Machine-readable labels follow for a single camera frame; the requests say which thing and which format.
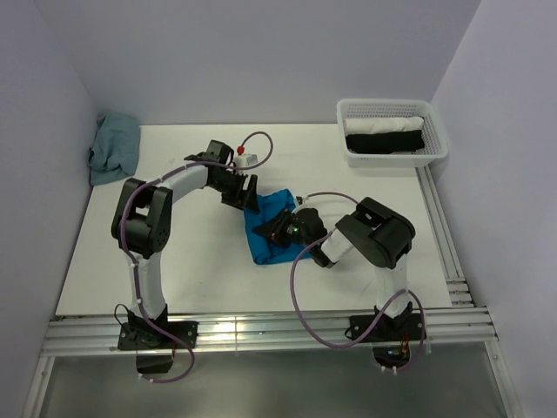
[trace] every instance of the robotic arm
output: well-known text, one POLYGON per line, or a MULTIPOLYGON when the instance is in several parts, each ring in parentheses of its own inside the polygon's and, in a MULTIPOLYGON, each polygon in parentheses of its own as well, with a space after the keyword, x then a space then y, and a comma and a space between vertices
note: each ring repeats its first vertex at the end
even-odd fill
MULTIPOLYGON (((233 154, 228 145, 211 141, 205 152, 186 158, 201 165, 182 170, 158 185, 144 187, 131 202, 125 222, 125 243, 137 260, 138 285, 141 289, 139 300, 132 275, 133 300, 128 311, 128 331, 131 336, 128 338, 141 341, 141 345, 136 344, 132 348, 161 348, 168 342, 166 337, 147 323, 144 315, 158 327, 171 329, 172 323, 168 322, 168 310, 161 287, 160 256, 170 238, 172 205, 193 190, 208 186, 221 193, 222 203, 240 210, 259 212, 257 176, 241 174, 232 165, 234 162, 236 166, 245 167, 246 160, 252 165, 257 158, 233 158, 233 154)), ((129 179, 124 183, 111 226, 112 237, 118 240, 120 248, 124 208, 129 205, 134 191, 144 184, 144 181, 137 179, 129 179)), ((293 212, 282 211, 270 222, 255 228, 254 232, 278 246, 289 246, 292 242, 308 246, 327 235, 318 211, 303 206, 293 212)), ((414 236, 415 230, 408 219, 373 199, 365 198, 357 204, 353 213, 347 214, 336 224, 336 230, 327 240, 312 248, 310 254, 316 264, 330 268, 356 247, 376 269, 379 279, 375 307, 377 313, 395 293, 407 288, 406 254, 412 248, 414 236)), ((378 326, 388 335, 404 327, 411 315, 412 303, 405 294, 389 305, 378 326)))
MULTIPOLYGON (((258 177, 252 175, 248 180, 247 175, 223 167, 233 161, 233 154, 230 146, 211 141, 207 151, 185 159, 190 162, 205 162, 207 165, 190 167, 158 185, 149 186, 132 202, 125 223, 125 240, 137 260, 143 309, 148 318, 163 329, 168 328, 168 311, 161 287, 160 257, 170 238, 172 205, 188 193, 209 186, 221 193, 222 203, 240 210, 259 212, 256 191, 258 177)), ((235 163, 242 164, 242 158, 237 158, 235 163)), ((144 181, 137 179, 129 179, 124 183, 111 226, 112 237, 118 240, 120 248, 120 223, 124 208, 134 191, 144 184, 144 181)), ((128 311, 131 330, 128 334, 131 336, 128 337, 140 339, 147 347, 158 347, 164 341, 164 336, 153 330, 143 319, 133 273, 131 284, 132 303, 128 311)))

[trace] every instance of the table surface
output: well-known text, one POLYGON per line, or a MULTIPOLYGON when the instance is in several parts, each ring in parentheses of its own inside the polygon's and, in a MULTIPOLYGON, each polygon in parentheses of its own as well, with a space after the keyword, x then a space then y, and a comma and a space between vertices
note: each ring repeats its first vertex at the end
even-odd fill
MULTIPOLYGON (((267 131, 275 143, 272 158, 252 171, 262 195, 288 188, 294 195, 337 191, 372 197, 409 218, 416 238, 408 258, 409 287, 424 307, 450 307, 440 256, 414 169, 352 169, 343 160, 336 125, 162 125, 142 126, 134 177, 154 179, 204 151, 211 139, 235 148, 253 131, 267 131)), ((247 152, 262 159, 263 136, 247 152)), ((129 267, 111 237, 111 222, 124 181, 93 188, 70 263, 58 315, 111 314, 117 303, 131 303, 129 267)), ((311 199, 331 228, 353 210, 348 200, 311 199)), ((162 257, 163 292, 173 314, 292 311, 290 263, 256 266, 247 246, 244 215, 220 203, 212 189, 197 190, 173 207, 171 238, 162 257)), ((352 250, 334 268, 311 260, 299 263, 297 293, 303 310, 372 308, 373 269, 352 250)))

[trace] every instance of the metal frame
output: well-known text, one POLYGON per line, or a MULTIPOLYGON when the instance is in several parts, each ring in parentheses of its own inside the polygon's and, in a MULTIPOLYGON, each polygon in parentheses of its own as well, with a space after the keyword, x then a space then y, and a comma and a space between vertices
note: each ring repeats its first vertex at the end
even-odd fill
MULTIPOLYGON (((416 169, 436 245, 442 261, 453 308, 426 309, 428 340, 432 344, 485 342, 507 416, 521 418, 518 398, 500 355, 498 337, 487 308, 476 307, 462 272, 453 240, 428 167, 416 169)), ((348 317, 358 312, 308 313, 319 334, 332 341, 346 341, 348 317)), ((195 320, 196 352, 264 351, 320 348, 292 313, 172 315, 170 320, 195 320)), ((60 318, 49 324, 41 358, 25 406, 24 417, 40 413, 54 360, 60 356, 135 355, 116 349, 120 328, 111 316, 60 318)), ((148 350, 142 354, 167 354, 148 350)))
POLYGON ((54 357, 40 357, 38 359, 35 376, 27 395, 25 408, 23 409, 23 418, 38 418, 41 414, 44 396, 46 395, 46 389, 49 386, 50 375, 54 367, 54 360, 54 357))
POLYGON ((516 390, 514 389, 513 380, 511 379, 511 375, 508 371, 507 364, 503 359, 499 342, 486 342, 486 351, 489 356, 491 369, 493 370, 493 375, 495 376, 495 381, 497 382, 497 387, 499 388, 499 393, 501 395, 501 400, 503 401, 507 417, 524 418, 524 413, 520 407, 519 398, 516 394, 516 390))

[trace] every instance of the white basket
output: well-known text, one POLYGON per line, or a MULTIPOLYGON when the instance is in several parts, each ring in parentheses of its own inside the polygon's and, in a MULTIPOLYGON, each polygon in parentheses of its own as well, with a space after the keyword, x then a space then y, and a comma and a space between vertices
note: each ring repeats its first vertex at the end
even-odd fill
POLYGON ((350 167, 423 167, 448 154, 446 131, 433 107, 422 100, 346 98, 337 103, 339 138, 350 167), (422 138, 426 147, 416 152, 393 154, 356 154, 346 147, 345 120, 348 118, 424 119, 422 138))

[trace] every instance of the blue cloth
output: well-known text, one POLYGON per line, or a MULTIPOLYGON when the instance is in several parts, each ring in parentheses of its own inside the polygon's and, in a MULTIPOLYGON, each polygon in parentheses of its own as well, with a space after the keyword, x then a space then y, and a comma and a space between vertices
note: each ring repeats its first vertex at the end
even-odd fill
POLYGON ((253 262, 259 265, 286 263, 294 261, 296 256, 304 249, 298 244, 291 244, 287 248, 275 246, 267 239, 253 233, 253 228, 263 225, 279 214, 284 208, 293 210, 296 207, 294 197, 289 190, 281 190, 269 196, 259 196, 259 214, 244 210, 245 234, 247 244, 252 252, 253 262))
POLYGON ((139 123, 118 113, 97 120, 97 136, 89 148, 91 184, 104 185, 133 176, 139 160, 139 123))

